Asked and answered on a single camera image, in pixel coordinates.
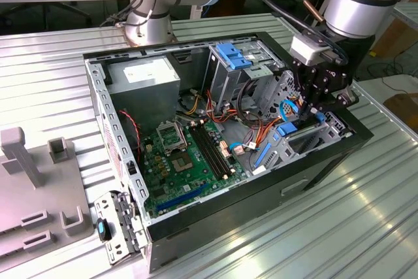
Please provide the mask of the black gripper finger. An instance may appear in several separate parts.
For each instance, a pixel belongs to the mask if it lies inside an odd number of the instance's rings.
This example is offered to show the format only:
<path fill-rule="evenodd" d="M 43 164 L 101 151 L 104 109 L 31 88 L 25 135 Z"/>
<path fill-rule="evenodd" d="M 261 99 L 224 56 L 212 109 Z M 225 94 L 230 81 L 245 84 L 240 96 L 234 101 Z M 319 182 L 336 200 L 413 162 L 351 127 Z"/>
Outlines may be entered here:
<path fill-rule="evenodd" d="M 326 112 L 334 112 L 343 108 L 350 107 L 359 102 L 359 96 L 352 91 L 341 92 L 337 96 L 332 94 L 322 95 L 318 101 L 310 105 L 309 114 L 325 114 Z"/>
<path fill-rule="evenodd" d="M 292 72 L 295 87 L 302 97 L 303 103 L 299 110 L 299 118 L 304 121 L 310 115 L 312 107 L 312 84 L 314 81 L 314 68 L 306 66 L 297 59 L 292 60 Z"/>

